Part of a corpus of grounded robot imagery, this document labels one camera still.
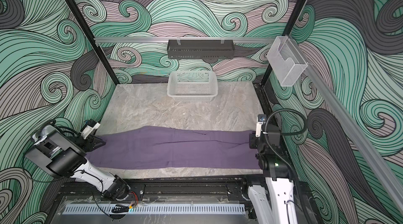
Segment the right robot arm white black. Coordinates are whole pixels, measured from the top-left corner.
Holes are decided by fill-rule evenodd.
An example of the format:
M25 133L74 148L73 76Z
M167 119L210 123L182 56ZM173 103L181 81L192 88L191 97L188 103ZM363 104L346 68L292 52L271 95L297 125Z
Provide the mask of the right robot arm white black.
M260 184L250 184L247 193L260 224L298 223L294 176L280 154L280 137L280 129L267 122L257 122L256 132L250 136L250 148L257 150L264 179Z

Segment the purple long pants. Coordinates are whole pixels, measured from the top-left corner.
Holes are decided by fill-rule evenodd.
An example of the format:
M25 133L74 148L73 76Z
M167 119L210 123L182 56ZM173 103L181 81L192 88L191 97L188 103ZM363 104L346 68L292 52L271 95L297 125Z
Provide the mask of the purple long pants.
M102 135L106 145L87 153L96 167L157 169L196 167L258 169L257 151L249 147L250 131L196 131L144 126Z

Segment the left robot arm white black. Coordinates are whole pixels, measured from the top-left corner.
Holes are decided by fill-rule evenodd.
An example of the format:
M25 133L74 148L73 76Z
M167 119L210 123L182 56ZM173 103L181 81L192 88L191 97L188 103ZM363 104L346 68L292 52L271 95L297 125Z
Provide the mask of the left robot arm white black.
M33 146L24 154L32 163L53 178L78 178L97 188L101 195L113 201L128 198L130 186L119 176L100 170L86 158L106 145L93 135L100 124L88 120L80 132L58 126L52 119L42 124L31 137Z

